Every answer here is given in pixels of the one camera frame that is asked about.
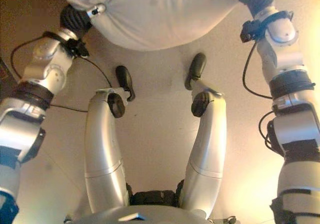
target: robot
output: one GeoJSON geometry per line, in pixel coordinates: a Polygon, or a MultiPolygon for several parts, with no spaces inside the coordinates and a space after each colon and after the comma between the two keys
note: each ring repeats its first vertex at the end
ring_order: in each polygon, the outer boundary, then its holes
{"type": "MultiPolygon", "coordinates": [[[[253,21],[243,25],[243,42],[254,40],[270,87],[276,117],[268,123],[265,142],[284,157],[277,198],[271,209],[276,224],[317,224],[320,220],[320,121],[314,85],[303,64],[298,35],[287,11],[274,0],[239,0],[253,21]]],[[[0,105],[0,211],[1,223],[12,223],[20,167],[37,155],[45,137],[41,123],[55,94],[66,83],[73,59],[87,56],[81,38],[103,6],[61,12],[57,32],[45,32],[15,91],[0,105]]],[[[116,69],[120,88],[101,89],[91,99],[85,131],[85,180],[92,216],[70,223],[210,223],[223,176],[226,152],[224,95],[201,80],[206,57],[194,58],[185,87],[192,90],[192,113],[200,117],[198,134],[185,179],[176,193],[158,191],[132,194],[126,183],[115,134],[115,119],[135,98],[128,70],[116,69]]]]}

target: floor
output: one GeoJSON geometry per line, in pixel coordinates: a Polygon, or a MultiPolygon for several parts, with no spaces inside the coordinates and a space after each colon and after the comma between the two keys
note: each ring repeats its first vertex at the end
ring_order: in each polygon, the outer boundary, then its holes
{"type": "MultiPolygon", "coordinates": [[[[301,50],[313,81],[320,81],[320,0],[276,0],[278,9],[294,10],[293,22],[300,31],[301,50]]],[[[64,0],[1,0],[0,54],[9,64],[10,51],[18,44],[55,30],[64,0]]],[[[243,224],[271,224],[269,208],[277,196],[283,159],[264,146],[258,133],[260,117],[270,111],[271,101],[247,93],[241,83],[251,43],[242,44],[242,24],[251,19],[239,4],[220,24],[202,38],[178,47],[138,52],[118,47],[98,31],[85,37],[90,59],[116,85],[115,67],[125,65],[133,78],[136,100],[116,121],[125,162],[127,182],[133,191],[175,190],[196,137],[199,119],[190,112],[191,94],[184,79],[193,56],[203,51],[208,64],[203,79],[226,96],[227,153],[221,191],[213,218],[231,215],[243,224]]],[[[21,72],[32,45],[19,51],[15,63],[21,72]]],[[[268,94],[257,53],[247,75],[248,86],[268,94]]],[[[67,85],[56,104],[86,109],[95,90],[105,87],[102,75],[82,60],[69,71],[67,85]]],[[[20,213],[14,224],[62,223],[90,213],[84,181],[84,130],[86,115],[51,108],[43,128],[47,131],[34,160],[22,167],[20,213]]]]}

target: black strap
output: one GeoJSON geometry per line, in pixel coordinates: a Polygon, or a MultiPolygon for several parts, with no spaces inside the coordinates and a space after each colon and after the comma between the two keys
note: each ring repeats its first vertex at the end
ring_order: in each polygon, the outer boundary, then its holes
{"type": "Polygon", "coordinates": [[[293,14],[293,12],[280,11],[270,15],[263,22],[260,22],[259,20],[247,21],[242,26],[240,38],[243,43],[249,42],[251,40],[258,40],[264,35],[267,26],[270,23],[281,18],[289,18],[291,20],[293,14]]]}
{"type": "Polygon", "coordinates": [[[274,221],[276,224],[297,224],[297,217],[317,217],[320,218],[320,214],[317,213],[293,213],[291,211],[284,210],[283,197],[279,196],[272,200],[270,205],[274,221]]]}

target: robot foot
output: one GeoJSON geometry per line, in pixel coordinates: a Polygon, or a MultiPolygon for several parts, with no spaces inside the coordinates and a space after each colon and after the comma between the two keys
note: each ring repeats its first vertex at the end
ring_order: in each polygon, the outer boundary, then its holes
{"type": "Polygon", "coordinates": [[[133,101],[136,95],[134,88],[132,87],[132,79],[128,69],[124,66],[118,66],[115,70],[116,78],[120,87],[124,88],[125,91],[130,92],[130,97],[127,100],[133,101]]]}
{"type": "Polygon", "coordinates": [[[201,78],[201,74],[206,66],[207,58],[203,53],[198,53],[189,68],[189,73],[185,79],[184,86],[187,90],[192,90],[191,80],[197,81],[201,78]]]}

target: white fabric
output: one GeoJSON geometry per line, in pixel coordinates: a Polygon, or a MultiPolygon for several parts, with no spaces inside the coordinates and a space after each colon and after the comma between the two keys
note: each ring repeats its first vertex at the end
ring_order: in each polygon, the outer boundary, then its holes
{"type": "Polygon", "coordinates": [[[189,43],[208,33],[236,5],[234,0],[67,0],[106,11],[91,19],[111,42],[129,49],[158,50],[189,43]]]}

